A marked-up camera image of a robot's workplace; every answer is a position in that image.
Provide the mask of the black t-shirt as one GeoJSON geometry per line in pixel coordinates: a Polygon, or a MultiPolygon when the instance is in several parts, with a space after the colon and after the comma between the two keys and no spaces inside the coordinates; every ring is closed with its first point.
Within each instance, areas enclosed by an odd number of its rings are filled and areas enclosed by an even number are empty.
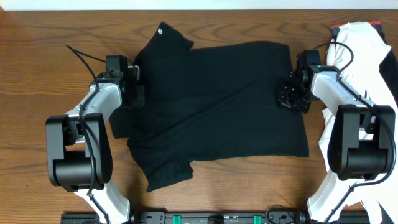
{"type": "Polygon", "coordinates": [[[142,108],[114,111],[116,138],[152,192],[193,176],[193,161],[247,156],[308,157],[303,116],[277,106],[292,71],[285,44],[255,41],[196,49],[161,23],[135,57],[142,108]]]}

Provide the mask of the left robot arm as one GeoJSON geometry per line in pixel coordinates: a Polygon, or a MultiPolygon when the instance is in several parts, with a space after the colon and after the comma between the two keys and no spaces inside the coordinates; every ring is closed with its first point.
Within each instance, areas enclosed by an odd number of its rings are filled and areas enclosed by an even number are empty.
{"type": "Polygon", "coordinates": [[[64,115],[45,123],[47,169],[52,185],[85,200],[94,217],[68,223],[139,223],[139,215],[112,180],[113,159],[105,125],[125,104],[125,89],[140,79],[137,65],[107,69],[89,85],[87,95],[64,115]]]}

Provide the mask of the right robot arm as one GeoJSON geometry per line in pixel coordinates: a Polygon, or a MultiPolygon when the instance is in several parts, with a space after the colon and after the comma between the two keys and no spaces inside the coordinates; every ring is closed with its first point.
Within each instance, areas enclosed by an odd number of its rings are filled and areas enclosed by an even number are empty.
{"type": "Polygon", "coordinates": [[[334,66],[300,65],[277,95],[280,107],[306,113],[318,98],[335,116],[327,149],[330,167],[307,200],[307,223],[328,223],[357,188],[379,185],[396,163],[395,112],[362,97],[334,66]]]}

